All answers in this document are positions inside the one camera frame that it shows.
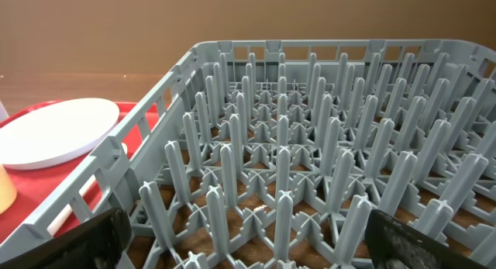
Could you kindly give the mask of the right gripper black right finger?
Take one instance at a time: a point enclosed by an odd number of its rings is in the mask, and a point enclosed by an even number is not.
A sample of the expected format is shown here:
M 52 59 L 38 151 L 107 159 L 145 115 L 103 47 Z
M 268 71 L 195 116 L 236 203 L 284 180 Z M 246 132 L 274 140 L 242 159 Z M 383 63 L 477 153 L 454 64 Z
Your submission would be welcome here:
M 370 212 L 364 240 L 375 268 L 487 268 L 378 209 Z

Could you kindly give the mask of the yellow plastic cup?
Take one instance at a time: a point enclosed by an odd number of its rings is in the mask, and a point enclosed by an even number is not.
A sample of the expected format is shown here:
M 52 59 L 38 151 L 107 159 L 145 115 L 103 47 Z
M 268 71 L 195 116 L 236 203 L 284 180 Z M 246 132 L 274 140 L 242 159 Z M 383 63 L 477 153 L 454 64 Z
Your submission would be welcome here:
M 17 189 L 7 170 L 0 165 L 0 214 L 10 208 L 16 197 Z

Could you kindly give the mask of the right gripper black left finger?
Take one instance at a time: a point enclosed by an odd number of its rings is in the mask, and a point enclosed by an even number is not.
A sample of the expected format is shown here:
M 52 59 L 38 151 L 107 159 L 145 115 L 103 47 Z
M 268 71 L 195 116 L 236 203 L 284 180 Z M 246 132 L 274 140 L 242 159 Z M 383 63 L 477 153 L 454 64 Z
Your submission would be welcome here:
M 1 263 L 1 268 L 116 268 L 131 235 L 132 229 L 126 211 L 112 208 Z

